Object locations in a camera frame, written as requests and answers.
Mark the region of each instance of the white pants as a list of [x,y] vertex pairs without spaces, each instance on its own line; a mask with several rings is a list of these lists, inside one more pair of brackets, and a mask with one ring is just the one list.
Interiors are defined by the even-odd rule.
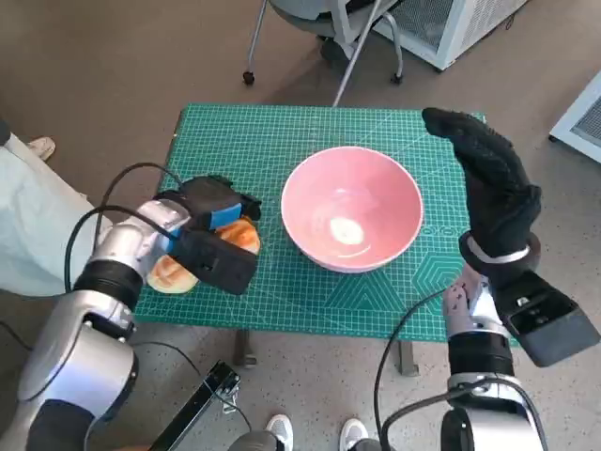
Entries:
[[[0,288],[27,296],[65,292],[67,241],[92,205],[14,134],[0,147],[0,187]],[[73,282],[90,257],[95,223],[87,221],[73,246]]]

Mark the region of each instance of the black bracket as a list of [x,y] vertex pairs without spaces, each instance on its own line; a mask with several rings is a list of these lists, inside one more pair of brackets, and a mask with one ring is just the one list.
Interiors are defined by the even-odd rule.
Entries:
[[216,398],[215,393],[221,397],[228,397],[239,389],[239,382],[240,376],[232,368],[224,362],[217,362],[196,393],[188,399],[186,405],[179,410],[148,451],[175,450]]

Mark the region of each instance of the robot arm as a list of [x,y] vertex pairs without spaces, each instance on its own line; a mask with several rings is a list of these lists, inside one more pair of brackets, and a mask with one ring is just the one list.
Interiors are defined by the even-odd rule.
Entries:
[[114,225],[73,291],[58,298],[23,371],[19,405],[0,450],[85,449],[91,426],[112,416],[135,383],[137,359],[127,340],[135,331],[132,311],[156,261],[168,253],[200,280],[242,292],[255,256],[211,231],[243,213],[258,219],[259,205],[225,179],[202,177],[137,211],[178,236],[177,242],[135,217]]
[[[541,190],[530,184],[512,144],[469,115],[428,108],[431,134],[449,139],[466,177],[470,232],[459,240],[466,260],[443,294],[450,390],[484,378],[520,386],[510,339],[539,366],[598,343],[578,305],[534,273],[540,242],[531,226]],[[443,451],[547,449],[526,399],[490,383],[451,402],[442,421]]]

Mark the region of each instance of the table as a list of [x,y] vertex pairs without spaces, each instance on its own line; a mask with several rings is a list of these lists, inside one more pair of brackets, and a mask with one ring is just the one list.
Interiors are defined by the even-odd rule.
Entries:
[[[316,151],[344,145],[395,158],[424,198],[416,241],[386,267],[364,274],[318,267],[287,237],[280,216],[281,191],[294,167]],[[239,297],[202,284],[184,295],[146,287],[135,310],[139,320],[384,338],[413,303],[451,284],[463,266],[457,249],[468,229],[463,172],[451,145],[426,132],[419,111],[190,104],[167,165],[183,179],[226,176],[235,189],[263,201],[259,265]],[[165,179],[160,188],[172,187]],[[446,341],[439,300],[421,308],[401,336]]]

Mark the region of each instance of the pink bowl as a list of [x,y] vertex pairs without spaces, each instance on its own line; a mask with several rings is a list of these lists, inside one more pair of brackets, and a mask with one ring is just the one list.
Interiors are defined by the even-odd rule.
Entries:
[[338,272],[374,270],[401,255],[422,226],[424,203],[407,170],[369,148],[328,148],[299,164],[282,192],[293,242]]

